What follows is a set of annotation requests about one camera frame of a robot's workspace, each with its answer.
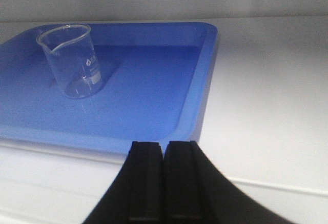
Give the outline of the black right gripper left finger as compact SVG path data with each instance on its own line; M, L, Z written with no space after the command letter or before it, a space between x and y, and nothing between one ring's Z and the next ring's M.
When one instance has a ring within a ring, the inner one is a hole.
M134 141L118 175L84 223L163 223L162 150Z

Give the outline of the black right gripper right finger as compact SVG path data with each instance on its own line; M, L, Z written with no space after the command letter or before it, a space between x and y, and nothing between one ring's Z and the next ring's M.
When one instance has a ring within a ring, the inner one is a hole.
M167 223L281 223L209 161L196 142L172 141L165 152Z

